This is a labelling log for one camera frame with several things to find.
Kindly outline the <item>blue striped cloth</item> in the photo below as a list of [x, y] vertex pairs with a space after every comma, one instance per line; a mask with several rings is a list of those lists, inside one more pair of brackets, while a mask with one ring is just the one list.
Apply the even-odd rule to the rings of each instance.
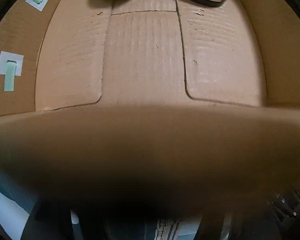
[[39, 199], [38, 194], [23, 187], [9, 175], [0, 172], [0, 193], [16, 202], [27, 213], [31, 213]]

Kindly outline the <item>printed cardboard box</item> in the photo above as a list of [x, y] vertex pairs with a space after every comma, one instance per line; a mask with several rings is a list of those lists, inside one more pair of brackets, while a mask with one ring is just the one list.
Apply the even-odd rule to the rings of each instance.
[[0, 171], [114, 216], [300, 189], [286, 0], [0, 0]]

